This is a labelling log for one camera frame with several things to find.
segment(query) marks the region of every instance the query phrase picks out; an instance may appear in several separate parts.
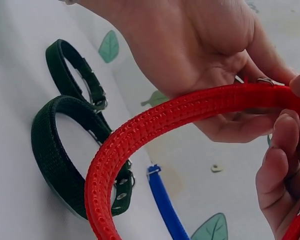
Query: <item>hand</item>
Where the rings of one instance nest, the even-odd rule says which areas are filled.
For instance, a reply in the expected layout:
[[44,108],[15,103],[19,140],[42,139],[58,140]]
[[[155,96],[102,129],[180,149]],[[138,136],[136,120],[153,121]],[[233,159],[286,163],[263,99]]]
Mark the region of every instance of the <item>hand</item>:
[[276,240],[300,208],[300,119],[284,110],[275,122],[271,146],[256,174],[259,206]]
[[[269,77],[289,70],[244,0],[80,0],[124,36],[145,76],[167,97]],[[195,124],[215,142],[245,143],[268,134],[279,112],[218,115]]]

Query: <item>textured rubber surface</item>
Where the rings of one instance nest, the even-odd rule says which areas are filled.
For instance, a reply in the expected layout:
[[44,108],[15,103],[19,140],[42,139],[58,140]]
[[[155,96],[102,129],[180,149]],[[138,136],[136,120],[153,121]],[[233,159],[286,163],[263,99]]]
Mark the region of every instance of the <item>textured rubber surface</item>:
[[[121,166],[135,151],[188,123],[256,107],[291,109],[300,117],[300,98],[289,87],[246,83],[193,92],[151,108],[123,124],[101,146],[86,177],[85,208],[96,237],[121,240],[111,216],[111,189]],[[300,224],[295,224],[293,234],[298,239]]]

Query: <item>nylon webbing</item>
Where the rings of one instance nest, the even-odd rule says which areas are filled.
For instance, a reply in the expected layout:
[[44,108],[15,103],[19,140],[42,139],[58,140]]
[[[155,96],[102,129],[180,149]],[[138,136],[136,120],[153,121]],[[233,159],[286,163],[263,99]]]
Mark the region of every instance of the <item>nylon webbing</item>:
[[[65,114],[103,143],[111,133],[94,108],[71,96],[58,96],[49,101],[35,116],[31,129],[31,144],[39,169],[54,191],[81,217],[87,219],[85,209],[85,179],[71,162],[58,135],[56,113]],[[125,164],[116,178],[113,216],[124,213],[131,200],[133,177],[130,165]]]

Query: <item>metal buckle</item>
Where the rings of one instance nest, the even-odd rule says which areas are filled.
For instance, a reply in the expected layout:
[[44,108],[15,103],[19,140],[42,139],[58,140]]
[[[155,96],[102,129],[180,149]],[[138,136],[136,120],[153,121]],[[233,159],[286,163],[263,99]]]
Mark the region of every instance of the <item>metal buckle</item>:
[[274,82],[271,78],[268,78],[268,77],[259,77],[256,82],[265,82],[265,83],[268,83],[268,84],[271,84],[272,86],[274,86]]
[[[101,147],[101,145],[102,145],[102,143],[98,140],[98,138],[96,137],[96,135],[91,131],[91,130],[88,130],[87,131],[90,135],[91,135],[91,137],[96,141],[96,143]],[[136,185],[136,178],[135,178],[135,176],[134,176],[134,173],[132,172],[132,170],[131,170],[131,167],[132,167],[132,162],[128,159],[127,160],[127,162],[128,162],[128,170],[129,170],[129,172],[131,173],[131,179],[132,179],[132,188],[134,188],[135,187],[135,185]],[[126,183],[128,180],[127,179],[122,179],[119,183],[117,183],[117,181],[115,181],[114,182],[114,187],[116,188],[117,187],[117,184],[124,184],[124,183]]]
[[82,76],[82,74],[79,72],[78,69],[75,69],[75,70],[79,74],[80,78],[82,79],[82,81],[83,81],[83,83],[84,83],[84,85],[85,85],[85,87],[86,87],[86,89],[88,91],[90,104],[99,108],[99,109],[95,110],[95,113],[97,114],[97,113],[101,112],[102,110],[105,110],[107,108],[107,106],[108,106],[108,99],[106,98],[106,94],[107,94],[106,91],[100,85],[100,88],[102,88],[102,91],[103,91],[102,95],[105,97],[105,100],[98,101],[97,103],[94,103],[94,100],[92,98],[91,89],[90,89],[87,81],[85,80],[85,78]]
[[[128,171],[131,173],[131,176],[130,176],[131,180],[132,180],[132,184],[131,185],[132,185],[132,188],[134,188],[135,185],[136,185],[136,178],[134,176],[134,173],[131,170],[132,162],[129,159],[127,160],[127,162],[128,162]],[[120,182],[118,182],[117,180],[115,180],[114,187],[117,188],[117,185],[125,184],[127,181],[128,181],[128,179],[126,179],[126,178],[121,179]]]
[[98,140],[98,138],[96,137],[96,135],[91,131],[91,130],[88,130],[87,131],[91,137],[96,141],[96,143],[99,145],[99,147],[101,147],[102,143]]

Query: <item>green leaf print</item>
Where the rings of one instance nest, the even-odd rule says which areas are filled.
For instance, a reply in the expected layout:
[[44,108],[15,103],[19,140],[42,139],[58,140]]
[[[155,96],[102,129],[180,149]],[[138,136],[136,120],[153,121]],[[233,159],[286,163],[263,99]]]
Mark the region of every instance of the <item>green leaf print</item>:
[[226,216],[217,213],[210,217],[195,231],[191,240],[228,240]]
[[108,64],[113,61],[119,54],[119,42],[116,33],[111,30],[109,31],[98,50],[102,59]]
[[270,146],[270,144],[271,144],[271,139],[272,139],[272,133],[269,134],[266,138],[267,138],[267,141],[268,141],[268,145]]
[[169,99],[162,92],[160,92],[159,90],[156,90],[154,93],[152,93],[149,100],[141,102],[141,106],[144,107],[145,105],[149,104],[151,107],[155,107],[155,106],[162,104],[168,100]]

